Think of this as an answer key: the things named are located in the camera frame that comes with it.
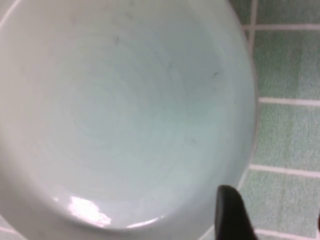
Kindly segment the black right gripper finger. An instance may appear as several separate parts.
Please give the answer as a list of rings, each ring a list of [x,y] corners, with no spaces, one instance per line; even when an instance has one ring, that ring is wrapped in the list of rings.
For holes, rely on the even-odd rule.
[[[216,195],[216,239],[257,238],[241,194],[230,185],[220,185]]]

